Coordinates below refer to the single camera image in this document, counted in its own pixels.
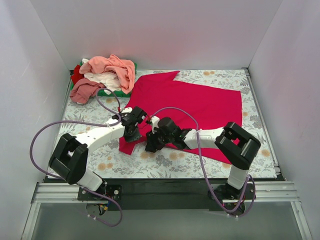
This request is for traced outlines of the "magenta t shirt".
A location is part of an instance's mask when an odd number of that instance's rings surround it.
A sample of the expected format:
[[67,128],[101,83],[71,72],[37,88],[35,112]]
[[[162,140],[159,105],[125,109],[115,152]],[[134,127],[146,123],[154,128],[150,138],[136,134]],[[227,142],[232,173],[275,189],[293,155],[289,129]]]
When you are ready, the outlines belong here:
[[126,107],[139,107],[148,115],[169,117],[181,129],[203,130],[242,125],[240,91],[175,80],[178,71],[147,74],[134,85]]

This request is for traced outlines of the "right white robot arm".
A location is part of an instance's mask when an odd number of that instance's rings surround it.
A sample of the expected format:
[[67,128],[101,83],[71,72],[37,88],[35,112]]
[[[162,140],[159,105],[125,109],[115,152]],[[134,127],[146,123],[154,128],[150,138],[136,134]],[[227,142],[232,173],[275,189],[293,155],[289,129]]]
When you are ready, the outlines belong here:
[[205,130],[180,128],[169,117],[153,116],[146,123],[151,125],[151,131],[146,134],[147,152],[155,153],[168,144],[179,150],[220,150],[231,163],[231,170],[225,186],[215,191],[225,192],[232,199],[243,195],[249,168],[261,147],[261,142],[252,134],[235,122]]

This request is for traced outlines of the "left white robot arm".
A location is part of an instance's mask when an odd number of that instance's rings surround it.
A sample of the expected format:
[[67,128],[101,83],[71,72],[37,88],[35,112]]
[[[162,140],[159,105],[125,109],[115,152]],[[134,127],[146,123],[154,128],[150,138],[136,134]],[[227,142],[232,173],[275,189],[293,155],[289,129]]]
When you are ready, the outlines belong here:
[[110,141],[124,138],[134,142],[141,137],[138,125],[147,113],[138,106],[125,108],[106,123],[77,135],[62,135],[51,155],[49,167],[68,184],[89,189],[95,200],[106,196],[104,180],[87,168],[88,157]]

